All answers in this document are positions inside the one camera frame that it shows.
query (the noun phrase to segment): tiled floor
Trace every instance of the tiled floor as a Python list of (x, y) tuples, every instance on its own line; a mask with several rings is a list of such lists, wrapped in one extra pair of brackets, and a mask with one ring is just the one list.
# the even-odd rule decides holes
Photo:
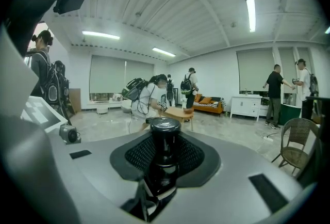
[[(139, 123), (121, 109), (111, 109), (103, 115), (98, 115), (95, 111), (79, 112), (71, 118), (71, 122), (80, 132), (82, 141), (120, 137), (140, 128)], [(224, 115), (219, 117), (195, 111), (193, 126), (197, 133), (241, 144), (255, 150), (270, 162), (281, 148), (281, 130), (274, 130), (270, 125), (265, 126), (264, 119), (259, 119), (258, 122), (255, 118), (240, 116), (230, 119)], [(184, 124), (184, 129), (190, 128), (190, 123)], [(273, 141), (264, 139), (267, 135)], [(286, 144), (288, 137), (284, 136), (284, 139)], [(279, 157), (274, 164), (278, 165), (281, 161)], [(281, 169), (291, 175), (293, 167), (285, 165)]]

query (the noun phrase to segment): ceiling light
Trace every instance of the ceiling light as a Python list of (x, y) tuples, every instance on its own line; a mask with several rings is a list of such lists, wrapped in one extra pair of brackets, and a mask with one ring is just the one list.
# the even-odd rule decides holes
[(166, 55), (171, 56), (171, 57), (175, 57), (175, 54), (168, 53), (168, 52), (163, 51), (163, 50), (160, 50), (160, 49), (158, 49), (158, 48), (156, 48), (156, 47), (153, 48), (153, 51), (155, 51), (155, 52), (159, 52), (159, 53), (163, 53), (163, 54), (166, 54)]
[(256, 7), (254, 0), (245, 0), (249, 13), (250, 32), (256, 31)]
[(116, 40), (120, 39), (120, 37), (115, 36), (115, 35), (99, 33), (99, 32), (93, 32), (93, 31), (83, 31), (82, 33), (84, 35), (90, 35), (90, 36), (105, 37), (105, 38), (111, 38), (111, 39), (116, 39)]

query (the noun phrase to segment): person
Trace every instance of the person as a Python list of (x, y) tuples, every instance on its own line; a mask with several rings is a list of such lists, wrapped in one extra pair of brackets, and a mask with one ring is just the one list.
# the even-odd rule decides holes
[(268, 88), (268, 96), (269, 96), (269, 107), (268, 112), (266, 116), (266, 122), (265, 125), (268, 126), (270, 124), (270, 118), (272, 116), (273, 112), (273, 122), (272, 122), (272, 128), (273, 129), (280, 129), (278, 124), (278, 116), (281, 109), (281, 84), (285, 84), (288, 87), (290, 87), (292, 90), (294, 90), (294, 86), (289, 84), (283, 77), (280, 75), (281, 73), (281, 67), (279, 65), (274, 66), (274, 71), (268, 76), (268, 79), (263, 86), (263, 88), (266, 87), (266, 85), (269, 85)]
[(195, 95), (198, 92), (198, 87), (196, 83), (198, 82), (196, 77), (196, 71), (194, 68), (189, 68), (189, 72), (185, 75), (185, 78), (189, 79), (192, 85), (192, 91), (190, 94), (186, 95), (186, 109), (191, 109), (193, 107), (194, 101), (195, 101)]
[(148, 127), (149, 124), (146, 123), (147, 118), (157, 117), (158, 110), (166, 110), (166, 108), (157, 104), (161, 101), (159, 100), (159, 95), (162, 93), (161, 90), (166, 88), (166, 84), (166, 75), (160, 74), (153, 76), (140, 92), (139, 98), (132, 102), (132, 114), (142, 122), (140, 131)]
[(166, 85), (166, 104), (168, 106), (175, 106), (175, 99), (174, 99), (174, 84), (171, 75), (167, 75), (167, 85)]
[(306, 68), (306, 61), (304, 59), (299, 59), (296, 63), (298, 69), (300, 70), (299, 81), (294, 82), (295, 85), (302, 86), (301, 89), (301, 117), (304, 119), (311, 119), (311, 114), (313, 111), (313, 100), (307, 100), (306, 97), (313, 94), (310, 92), (310, 71)]
[(37, 52), (32, 55), (31, 69), (38, 77), (31, 95), (44, 97), (45, 84), (47, 81), (48, 70), (51, 67), (51, 60), (48, 55), (48, 46), (53, 45), (53, 37), (48, 30), (39, 33), (36, 39)]

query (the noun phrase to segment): orange sofa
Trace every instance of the orange sofa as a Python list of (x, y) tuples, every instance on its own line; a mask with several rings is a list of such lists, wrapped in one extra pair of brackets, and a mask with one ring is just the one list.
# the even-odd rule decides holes
[[(193, 106), (194, 109), (200, 110), (200, 111), (206, 111), (206, 112), (210, 112), (210, 113), (216, 113), (219, 115), (223, 112), (222, 103), (220, 102), (220, 98), (212, 97), (211, 101), (208, 104), (196, 105), (202, 101), (201, 99), (203, 99), (203, 96), (201, 94), (197, 94), (195, 96), (195, 102), (194, 102), (194, 106)], [(215, 107), (211, 106), (211, 104), (214, 102), (219, 102), (218, 107), (215, 108)]]

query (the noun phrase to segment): green bin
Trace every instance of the green bin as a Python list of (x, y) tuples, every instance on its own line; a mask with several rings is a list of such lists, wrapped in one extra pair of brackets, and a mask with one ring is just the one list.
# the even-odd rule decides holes
[(291, 105), (281, 104), (279, 113), (279, 125), (284, 125), (290, 119), (298, 118), (300, 115), (301, 108)]

